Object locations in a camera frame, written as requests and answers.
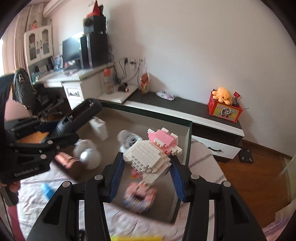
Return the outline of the white astronaut figure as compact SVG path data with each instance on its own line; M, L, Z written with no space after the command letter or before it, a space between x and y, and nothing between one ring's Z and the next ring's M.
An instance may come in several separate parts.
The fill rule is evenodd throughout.
M94 170L102 162L102 155L96 145L89 139L79 139L75 143L74 156L82 162L87 170Z

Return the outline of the small doll figure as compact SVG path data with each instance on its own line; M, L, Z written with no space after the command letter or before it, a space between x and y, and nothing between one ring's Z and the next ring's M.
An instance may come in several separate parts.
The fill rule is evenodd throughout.
M34 20L33 23L32 23L32 30L34 30L36 28L37 28L37 21Z

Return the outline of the red toy crate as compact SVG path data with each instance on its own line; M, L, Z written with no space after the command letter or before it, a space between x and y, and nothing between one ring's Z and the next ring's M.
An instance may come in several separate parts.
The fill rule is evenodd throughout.
M208 101L208 112L211 116L215 116L218 118L222 118L224 120L231 121L233 123L237 123L238 119L243 112L241 106L232 106L226 105L224 103L220 103L219 101L213 98L213 95L210 95Z

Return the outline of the striped quilted table cloth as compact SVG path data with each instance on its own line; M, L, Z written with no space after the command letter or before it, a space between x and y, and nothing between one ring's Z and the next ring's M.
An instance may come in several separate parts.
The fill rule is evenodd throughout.
M226 180L206 146L197 140L192 140L189 168L193 174L202 176L205 180L222 183ZM17 206L1 208L1 216L6 226L13 232L17 240L25 240L47 199L41 191L43 183L56 190L60 184L69 180L54 163L49 172L22 181ZM134 214L114 204L105 204L105 214L109 232L112 237L162 237L163 240L182 240L189 204L181 203L175 223L169 224Z

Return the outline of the rose gold cylinder case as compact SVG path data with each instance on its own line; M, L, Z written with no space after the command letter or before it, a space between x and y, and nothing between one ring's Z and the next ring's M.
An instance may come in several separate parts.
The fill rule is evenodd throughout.
M71 178L78 180L81 177L84 167L80 160L65 152L59 152L55 156L55 163Z

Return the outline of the low black white cabinet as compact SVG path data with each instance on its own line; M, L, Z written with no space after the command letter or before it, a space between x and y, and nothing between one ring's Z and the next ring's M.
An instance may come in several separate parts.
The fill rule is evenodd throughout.
M244 132L240 123L209 115L205 104L179 97L169 101L153 92L142 95L137 90L124 105L191 121L192 137L222 159L234 159L242 149Z

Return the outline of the wall power sockets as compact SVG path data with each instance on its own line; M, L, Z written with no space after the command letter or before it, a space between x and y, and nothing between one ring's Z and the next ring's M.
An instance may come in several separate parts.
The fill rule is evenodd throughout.
M140 68L143 66L144 68L147 67L146 58L133 58L133 57L123 57L124 63L128 64L132 70L136 68Z

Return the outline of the black computer monitor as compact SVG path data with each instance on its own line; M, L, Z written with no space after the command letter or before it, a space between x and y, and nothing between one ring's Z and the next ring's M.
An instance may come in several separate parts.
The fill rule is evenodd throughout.
M64 63L80 59L80 43L76 38L68 38L62 42L62 56Z

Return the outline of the black computer tower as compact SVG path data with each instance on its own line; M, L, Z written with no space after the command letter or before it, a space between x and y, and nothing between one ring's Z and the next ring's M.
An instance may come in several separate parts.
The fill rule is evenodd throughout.
M80 38L82 69L96 68L109 62L107 34L86 34Z

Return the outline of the white plug night light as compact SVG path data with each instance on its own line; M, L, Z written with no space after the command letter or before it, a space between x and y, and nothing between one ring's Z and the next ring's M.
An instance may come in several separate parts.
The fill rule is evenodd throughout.
M127 130L122 130L118 133L117 140L120 143L120 152L127 151L134 143L137 141L141 141L142 137L136 135L135 133L131 133Z

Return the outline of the yellow octopus plush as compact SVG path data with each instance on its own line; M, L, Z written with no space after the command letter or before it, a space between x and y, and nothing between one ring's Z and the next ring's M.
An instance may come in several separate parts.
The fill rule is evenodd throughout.
M213 99L217 100L220 103L224 103L226 105L231 105L231 94L229 90L225 87L218 87L217 90L212 91Z

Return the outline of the red paper bag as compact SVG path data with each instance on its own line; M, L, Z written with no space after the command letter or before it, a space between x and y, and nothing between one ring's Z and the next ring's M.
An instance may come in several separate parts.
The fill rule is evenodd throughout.
M89 13L86 17L89 18L91 16L103 16L104 6L101 4L99 5L97 1L93 4L93 10Z

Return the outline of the white desk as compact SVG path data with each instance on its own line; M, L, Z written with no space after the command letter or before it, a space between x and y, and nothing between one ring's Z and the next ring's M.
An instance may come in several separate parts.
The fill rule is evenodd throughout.
M104 93L104 69L114 70L110 62L91 69L50 72L40 77L34 85L45 88L63 88L71 109L88 98L99 98Z

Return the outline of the black office chair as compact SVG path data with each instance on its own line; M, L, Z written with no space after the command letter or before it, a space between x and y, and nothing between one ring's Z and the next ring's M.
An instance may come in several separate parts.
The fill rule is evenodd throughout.
M64 103L62 95L55 90L47 89L44 85L33 87L35 94L35 104L26 109L32 116L38 118L48 118L51 115L61 115L61 106Z

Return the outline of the black speaker box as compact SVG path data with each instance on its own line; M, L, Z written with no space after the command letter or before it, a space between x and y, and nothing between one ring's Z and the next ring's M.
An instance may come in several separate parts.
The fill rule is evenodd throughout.
M83 31L85 34L105 34L106 33L106 17L90 16L83 20Z

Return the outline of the patterned pouch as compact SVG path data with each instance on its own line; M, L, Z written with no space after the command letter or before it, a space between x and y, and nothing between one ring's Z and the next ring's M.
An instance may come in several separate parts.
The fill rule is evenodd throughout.
M173 101L175 99L175 95L172 94L172 93L168 93L168 92L165 92L165 91L158 91L156 93L156 95L162 99L166 99L166 100L169 100L169 101Z

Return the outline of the white pink brick figure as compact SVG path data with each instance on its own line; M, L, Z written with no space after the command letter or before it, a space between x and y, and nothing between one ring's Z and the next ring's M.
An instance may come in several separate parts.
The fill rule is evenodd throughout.
M143 182L152 185L168 172L170 156L181 155L183 149L179 147L179 137L166 128L149 128L147 136L148 140L137 141L125 151L123 159L142 175Z

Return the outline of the snack bag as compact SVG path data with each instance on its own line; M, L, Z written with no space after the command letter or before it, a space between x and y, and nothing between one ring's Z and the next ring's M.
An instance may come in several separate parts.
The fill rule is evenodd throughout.
M149 73L144 73L140 78L140 91L143 95L149 92Z

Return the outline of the white air conditioner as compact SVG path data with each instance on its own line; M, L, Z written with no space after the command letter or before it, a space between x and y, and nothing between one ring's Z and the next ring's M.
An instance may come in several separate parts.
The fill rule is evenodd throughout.
M58 8L60 8L65 3L69 2L69 0L51 0L49 3L44 7L43 16L48 18L51 16Z

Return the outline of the beige curtain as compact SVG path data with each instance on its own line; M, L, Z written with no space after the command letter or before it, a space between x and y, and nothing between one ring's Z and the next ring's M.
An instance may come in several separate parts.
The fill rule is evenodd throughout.
M37 21L37 28L45 25L43 10L46 5L46 3L27 5L4 32L1 38L4 74L13 73L18 68L26 69L23 36L25 32L32 30L34 20Z

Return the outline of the dark jacket on chair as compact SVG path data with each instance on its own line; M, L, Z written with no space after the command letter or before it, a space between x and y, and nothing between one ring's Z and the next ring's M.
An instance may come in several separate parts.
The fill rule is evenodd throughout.
M18 68L15 71L12 90L13 101L20 103L26 109L35 104L35 94L27 71Z

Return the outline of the small black hair dryer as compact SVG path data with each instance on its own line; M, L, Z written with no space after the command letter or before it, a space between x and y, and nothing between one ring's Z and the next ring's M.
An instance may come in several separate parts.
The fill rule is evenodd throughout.
M118 91L121 91L121 92L129 92L128 84L127 83L123 83L123 84L119 85L118 86Z

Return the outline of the black floor scale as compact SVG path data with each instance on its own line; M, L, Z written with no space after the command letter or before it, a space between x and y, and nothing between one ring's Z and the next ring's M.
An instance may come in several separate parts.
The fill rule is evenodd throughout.
M241 162L250 163L250 164L253 163L251 150L248 148L242 148L239 152L239 159Z

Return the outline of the white glass door cabinet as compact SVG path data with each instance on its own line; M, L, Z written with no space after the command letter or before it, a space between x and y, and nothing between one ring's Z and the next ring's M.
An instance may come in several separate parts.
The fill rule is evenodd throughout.
M23 49L26 66L53 56L52 26L47 25L24 33Z

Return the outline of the orange lid water bottle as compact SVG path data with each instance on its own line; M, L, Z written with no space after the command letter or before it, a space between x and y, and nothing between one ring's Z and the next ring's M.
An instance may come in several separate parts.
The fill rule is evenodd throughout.
M104 75L104 89L106 94L112 94L114 92L113 77L111 75L111 69L105 68L103 70Z

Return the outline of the blue rectangular case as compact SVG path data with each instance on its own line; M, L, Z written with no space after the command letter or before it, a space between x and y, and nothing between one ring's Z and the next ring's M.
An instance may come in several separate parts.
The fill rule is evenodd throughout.
M47 200L50 200L55 193L55 191L47 183L43 183L41 185L41 190Z

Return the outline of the white usb charger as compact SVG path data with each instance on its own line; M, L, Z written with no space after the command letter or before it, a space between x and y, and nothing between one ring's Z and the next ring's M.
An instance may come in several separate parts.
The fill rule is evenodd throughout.
M102 119L93 117L89 121L89 124L93 129L96 137L100 138L100 140L105 141L109 137L106 122Z

